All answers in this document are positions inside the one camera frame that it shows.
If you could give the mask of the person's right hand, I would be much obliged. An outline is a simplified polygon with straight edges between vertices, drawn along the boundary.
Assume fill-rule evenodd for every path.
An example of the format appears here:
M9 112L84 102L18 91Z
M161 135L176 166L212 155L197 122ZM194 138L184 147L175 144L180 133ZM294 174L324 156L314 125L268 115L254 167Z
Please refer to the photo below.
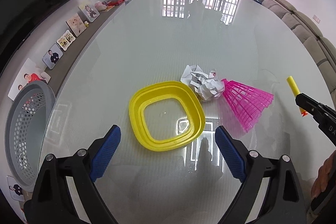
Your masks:
M320 193L324 192L329 182L329 174L333 167L333 159L336 151L334 151L323 163L318 170L318 176L311 188L311 198L316 198Z

